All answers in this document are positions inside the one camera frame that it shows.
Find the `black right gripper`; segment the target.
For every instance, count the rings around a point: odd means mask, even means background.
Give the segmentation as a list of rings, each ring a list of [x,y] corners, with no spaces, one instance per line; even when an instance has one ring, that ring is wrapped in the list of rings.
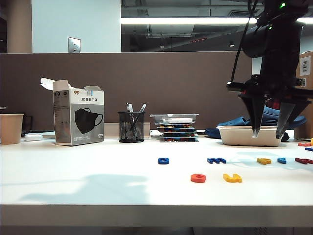
[[[296,69],[299,62],[303,23],[273,22],[247,31],[243,51],[250,58],[261,57],[259,74],[245,83],[228,82],[230,91],[244,92],[239,97],[250,116],[253,137],[258,137],[265,105],[265,95],[273,98],[312,98],[310,90],[299,89]],[[309,100],[282,100],[276,138],[280,139],[291,122],[309,105]]]

